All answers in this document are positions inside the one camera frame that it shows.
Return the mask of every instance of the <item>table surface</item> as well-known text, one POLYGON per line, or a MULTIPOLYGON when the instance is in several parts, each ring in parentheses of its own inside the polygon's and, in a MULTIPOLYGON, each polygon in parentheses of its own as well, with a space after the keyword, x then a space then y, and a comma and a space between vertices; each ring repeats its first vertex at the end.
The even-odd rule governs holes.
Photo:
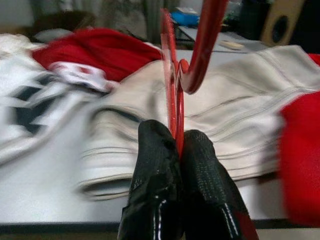
MULTIPOLYGON (((198 32, 196 28, 179 26, 178 29, 181 32, 183 32, 187 37, 189 37, 191 40, 193 41, 196 40, 197 32, 198 32)), ((214 45, 213 52, 247 54, 247 53, 252 53, 256 51, 261 51, 267 48, 268 46, 262 44, 258 40, 248 40, 240 35, 237 35, 234 32, 220 32, 216 40, 216 43, 214 45), (220 46, 219 43, 221 41, 235 42, 238 44, 242 44, 244 47, 241 50, 232 50, 224 46, 220 46)))
MULTIPOLYGON (((192 51, 178 50, 178 59, 192 51)), ((209 68, 244 57, 215 52, 209 68)), ((118 223, 127 198, 89 201, 77 191, 80 154, 90 104, 36 151, 0 167, 0 226, 118 223)), ((251 178, 237 186, 252 219, 283 219, 278 179, 251 178)))

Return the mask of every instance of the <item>blue object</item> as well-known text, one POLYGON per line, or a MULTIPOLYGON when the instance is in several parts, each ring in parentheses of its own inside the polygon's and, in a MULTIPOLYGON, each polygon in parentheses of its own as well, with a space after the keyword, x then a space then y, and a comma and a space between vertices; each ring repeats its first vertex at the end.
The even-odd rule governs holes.
POLYGON ((186 14, 179 11, 172 12, 171 17, 182 26, 197 26, 200 18, 198 15, 186 14))

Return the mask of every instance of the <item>red tool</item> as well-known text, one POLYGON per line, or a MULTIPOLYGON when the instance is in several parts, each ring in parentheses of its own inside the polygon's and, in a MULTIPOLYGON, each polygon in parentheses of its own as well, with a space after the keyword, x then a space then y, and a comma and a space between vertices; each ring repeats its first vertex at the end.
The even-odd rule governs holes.
POLYGON ((168 128, 181 155, 184 144, 184 92, 195 93, 207 71, 228 0, 204 0, 190 65, 176 57, 173 23, 163 10, 161 43, 167 95, 168 128))

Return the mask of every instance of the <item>speaker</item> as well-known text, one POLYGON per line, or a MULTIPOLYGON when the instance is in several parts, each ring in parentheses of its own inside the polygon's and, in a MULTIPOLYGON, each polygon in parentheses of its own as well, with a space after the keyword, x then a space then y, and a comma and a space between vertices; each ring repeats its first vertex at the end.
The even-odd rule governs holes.
POLYGON ((305 2, 306 0, 275 0, 265 20, 261 41, 268 46, 288 45, 305 2))

